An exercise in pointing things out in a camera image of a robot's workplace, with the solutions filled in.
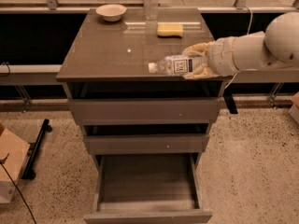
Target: white bowl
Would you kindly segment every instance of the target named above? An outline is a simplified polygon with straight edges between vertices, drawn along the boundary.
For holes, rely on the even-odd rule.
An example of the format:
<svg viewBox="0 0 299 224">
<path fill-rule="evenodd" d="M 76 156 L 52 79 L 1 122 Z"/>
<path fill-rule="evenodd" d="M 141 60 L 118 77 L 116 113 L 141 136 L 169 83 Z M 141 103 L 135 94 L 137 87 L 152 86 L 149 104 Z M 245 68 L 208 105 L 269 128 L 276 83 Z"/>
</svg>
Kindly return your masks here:
<svg viewBox="0 0 299 224">
<path fill-rule="evenodd" d="M 102 5 L 96 9 L 96 13 L 101 15 L 105 21 L 118 21 L 126 12 L 127 7 L 119 4 Z"/>
</svg>

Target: terrazzo floor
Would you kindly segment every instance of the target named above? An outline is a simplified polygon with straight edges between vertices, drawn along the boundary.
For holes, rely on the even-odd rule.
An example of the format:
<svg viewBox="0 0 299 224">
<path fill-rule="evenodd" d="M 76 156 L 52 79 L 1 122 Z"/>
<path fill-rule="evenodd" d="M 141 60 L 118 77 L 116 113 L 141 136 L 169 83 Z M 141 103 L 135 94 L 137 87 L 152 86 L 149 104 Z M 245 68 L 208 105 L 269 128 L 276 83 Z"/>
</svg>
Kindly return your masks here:
<svg viewBox="0 0 299 224">
<path fill-rule="evenodd" d="M 208 223 L 299 223 L 299 125 L 288 108 L 238 111 L 221 110 L 197 169 L 203 207 L 213 212 Z M 41 147 L 36 179 L 19 187 L 38 224 L 85 223 L 97 171 L 70 112 L 0 112 L 0 122 L 28 142 L 43 119 L 53 130 Z M 0 204 L 0 223 L 33 223 L 18 192 Z"/>
</svg>

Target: sponge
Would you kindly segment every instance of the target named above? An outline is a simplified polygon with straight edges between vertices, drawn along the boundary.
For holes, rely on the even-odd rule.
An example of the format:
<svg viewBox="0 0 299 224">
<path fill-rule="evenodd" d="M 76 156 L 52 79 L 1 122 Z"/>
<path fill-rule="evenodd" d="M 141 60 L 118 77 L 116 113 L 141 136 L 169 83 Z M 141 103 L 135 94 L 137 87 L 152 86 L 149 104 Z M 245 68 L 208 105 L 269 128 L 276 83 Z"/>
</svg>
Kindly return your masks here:
<svg viewBox="0 0 299 224">
<path fill-rule="evenodd" d="M 183 37 L 183 25 L 181 24 L 158 24 L 158 36 L 180 36 Z"/>
</svg>

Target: cabinet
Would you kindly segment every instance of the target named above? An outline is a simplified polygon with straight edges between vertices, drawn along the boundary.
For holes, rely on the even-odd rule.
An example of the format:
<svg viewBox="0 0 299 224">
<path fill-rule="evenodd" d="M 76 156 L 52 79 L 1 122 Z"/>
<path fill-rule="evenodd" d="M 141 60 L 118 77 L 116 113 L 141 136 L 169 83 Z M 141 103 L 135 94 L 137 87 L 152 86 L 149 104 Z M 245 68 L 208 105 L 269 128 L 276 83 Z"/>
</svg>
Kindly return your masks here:
<svg viewBox="0 0 299 224">
<path fill-rule="evenodd" d="M 201 205 L 195 169 L 227 79 L 150 74 L 148 63 L 161 54 L 210 40 L 196 9 L 163 8 L 159 20 L 182 23 L 183 38 L 148 34 L 141 8 L 128 9 L 115 23 L 91 10 L 57 76 L 98 170 L 87 223 L 192 224 L 211 218 Z"/>
</svg>

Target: bottle cap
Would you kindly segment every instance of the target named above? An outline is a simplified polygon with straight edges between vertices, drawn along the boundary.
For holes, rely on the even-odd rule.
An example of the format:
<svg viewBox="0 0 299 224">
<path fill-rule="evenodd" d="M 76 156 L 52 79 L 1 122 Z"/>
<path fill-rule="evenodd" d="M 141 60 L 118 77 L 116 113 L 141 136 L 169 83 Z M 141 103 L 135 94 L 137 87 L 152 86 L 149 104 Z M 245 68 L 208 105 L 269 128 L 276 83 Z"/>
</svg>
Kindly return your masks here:
<svg viewBox="0 0 299 224">
<path fill-rule="evenodd" d="M 157 73 L 158 67 L 156 63 L 149 63 L 149 72 L 150 73 Z"/>
</svg>

